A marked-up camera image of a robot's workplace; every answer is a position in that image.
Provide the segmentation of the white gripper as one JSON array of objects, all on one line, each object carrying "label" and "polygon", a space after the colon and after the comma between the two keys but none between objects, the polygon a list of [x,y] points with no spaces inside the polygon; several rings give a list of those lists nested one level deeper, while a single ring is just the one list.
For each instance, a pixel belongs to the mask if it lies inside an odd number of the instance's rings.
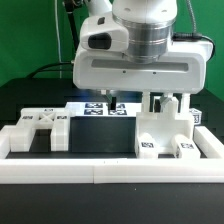
[{"label": "white gripper", "polygon": [[[204,87],[206,63],[213,53],[209,41],[171,39],[171,21],[134,23],[115,15],[87,18],[80,31],[73,82],[81,89],[194,94]],[[117,99],[106,92],[108,110]]]}]

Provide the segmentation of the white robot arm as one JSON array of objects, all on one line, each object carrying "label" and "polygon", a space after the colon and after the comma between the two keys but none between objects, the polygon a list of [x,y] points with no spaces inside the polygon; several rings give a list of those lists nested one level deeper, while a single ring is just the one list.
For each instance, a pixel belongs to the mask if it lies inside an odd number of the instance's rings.
[{"label": "white robot arm", "polygon": [[162,95],[165,104],[182,96],[180,110],[205,83],[214,43],[193,31],[175,33],[177,0],[72,0],[86,4],[89,17],[80,29],[73,82],[82,89],[137,91]]}]

